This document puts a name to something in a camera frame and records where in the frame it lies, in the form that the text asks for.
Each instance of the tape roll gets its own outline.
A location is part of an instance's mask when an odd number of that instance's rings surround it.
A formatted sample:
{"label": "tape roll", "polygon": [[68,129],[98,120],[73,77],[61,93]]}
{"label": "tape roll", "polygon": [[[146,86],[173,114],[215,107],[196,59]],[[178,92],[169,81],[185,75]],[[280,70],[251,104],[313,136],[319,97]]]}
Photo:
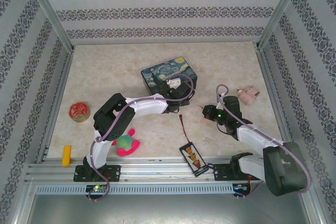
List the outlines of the tape roll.
{"label": "tape roll", "polygon": [[69,116],[76,123],[85,122],[90,116],[90,108],[84,102],[76,102],[70,106]]}

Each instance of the marble surface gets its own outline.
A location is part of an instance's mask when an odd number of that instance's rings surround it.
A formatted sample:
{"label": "marble surface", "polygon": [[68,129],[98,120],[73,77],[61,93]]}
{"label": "marble surface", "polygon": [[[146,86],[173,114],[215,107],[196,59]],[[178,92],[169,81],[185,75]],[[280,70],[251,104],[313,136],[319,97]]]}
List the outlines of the marble surface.
{"label": "marble surface", "polygon": [[[181,43],[77,46],[52,136],[48,158],[62,157],[64,145],[71,145],[71,157],[84,157],[93,141],[93,115],[115,93],[124,97],[149,95],[140,71],[147,67],[184,57],[198,76],[191,104],[180,108],[189,139],[203,156],[234,155],[253,149],[219,132],[216,123],[203,118],[202,107],[216,104],[220,83],[236,95],[239,86],[254,85],[260,95],[252,105],[240,103],[243,117],[265,133],[280,138],[279,129],[251,42]],[[76,123],[69,118],[69,107],[86,102],[90,118]],[[181,156],[187,143],[178,114],[147,115],[134,119],[134,138],[140,147],[129,157]],[[116,156],[115,147],[110,157]]]}

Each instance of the patterned wallpaper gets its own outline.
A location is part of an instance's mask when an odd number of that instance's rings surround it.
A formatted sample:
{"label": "patterned wallpaper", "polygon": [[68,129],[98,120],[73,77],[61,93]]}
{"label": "patterned wallpaper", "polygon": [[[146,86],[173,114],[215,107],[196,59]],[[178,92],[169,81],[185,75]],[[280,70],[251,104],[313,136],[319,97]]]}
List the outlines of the patterned wallpaper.
{"label": "patterned wallpaper", "polygon": [[0,223],[49,122],[67,52],[37,0],[0,0]]}
{"label": "patterned wallpaper", "polygon": [[336,223],[335,0],[291,0],[264,48],[292,139]]}
{"label": "patterned wallpaper", "polygon": [[74,45],[254,41],[279,0],[50,0]]}

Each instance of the purple cable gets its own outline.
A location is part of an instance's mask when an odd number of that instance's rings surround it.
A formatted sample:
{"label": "purple cable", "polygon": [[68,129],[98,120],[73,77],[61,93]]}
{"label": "purple cable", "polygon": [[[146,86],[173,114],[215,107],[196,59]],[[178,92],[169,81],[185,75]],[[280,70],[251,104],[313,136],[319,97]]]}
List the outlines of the purple cable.
{"label": "purple cable", "polygon": [[100,143],[102,141],[104,141],[106,139],[106,137],[111,133],[113,127],[115,126],[115,124],[117,123],[117,121],[119,120],[119,118],[121,117],[121,114],[125,111],[126,108],[128,108],[130,105],[134,104],[134,103],[137,103],[137,102],[141,102],[141,101],[146,101],[146,100],[158,100],[158,101],[167,101],[167,102],[181,102],[185,99],[188,99],[193,91],[194,91],[194,83],[193,83],[193,80],[187,76],[186,74],[183,74],[183,73],[178,73],[178,74],[175,74],[173,76],[170,77],[170,79],[173,79],[174,77],[176,76],[184,76],[186,77],[190,83],[191,83],[191,89],[190,89],[190,92],[188,95],[186,95],[185,97],[183,98],[179,98],[179,99],[167,99],[167,98],[153,98],[153,97],[144,97],[144,98],[139,98],[139,99],[136,99],[134,101],[131,101],[130,103],[126,104],[119,112],[119,114],[117,115],[117,117],[114,119],[113,123],[111,124],[110,128],[106,131],[105,135],[101,138],[101,139],[98,139],[96,138],[92,144],[91,144],[91,147],[90,147],[90,161],[91,161],[91,165],[92,165],[92,169],[99,175],[99,177],[101,177],[103,180],[106,181],[106,186],[107,186],[107,190],[105,192],[105,194],[103,194],[101,197],[99,197],[98,199],[92,199],[90,196],[91,196],[91,193],[93,192],[90,191],[89,192],[89,195],[88,195],[88,198],[89,198],[89,201],[94,201],[94,202],[97,202],[98,200],[101,200],[101,199],[104,199],[106,197],[106,195],[109,193],[110,191],[110,182],[107,178],[105,178],[95,167],[95,164],[93,162],[93,147],[95,145],[95,143]]}
{"label": "purple cable", "polygon": [[223,100],[221,99],[221,97],[219,96],[219,92],[218,92],[218,89],[220,87],[224,87],[226,88],[227,92],[229,92],[229,88],[224,85],[224,84],[219,84],[216,88],[216,94],[217,94],[217,99],[219,100],[220,104],[223,106],[224,110],[229,113],[234,119],[236,119],[239,123],[241,123],[242,125],[248,127],[250,130],[252,131],[255,131],[257,134],[259,134],[260,136],[262,136],[263,138],[265,138],[266,140],[268,141],[271,141],[272,143],[275,143],[276,145],[278,145],[281,149],[283,149],[289,156],[291,156],[295,162],[301,167],[301,169],[303,170],[305,176],[306,176],[306,179],[307,179],[307,186],[305,189],[303,190],[300,190],[298,191],[299,193],[305,193],[309,190],[310,186],[311,186],[311,180],[310,180],[310,176],[309,176],[309,173],[307,171],[307,169],[305,168],[305,166],[303,165],[303,163],[290,151],[288,150],[286,147],[284,147],[282,144],[280,144],[278,141],[276,141],[275,139],[269,137],[268,135],[266,135],[264,132],[256,129],[256,128],[253,128],[251,127],[250,125],[244,123],[241,119],[239,119],[238,117],[236,117],[235,114],[233,114],[225,105],[224,105],[224,102]]}

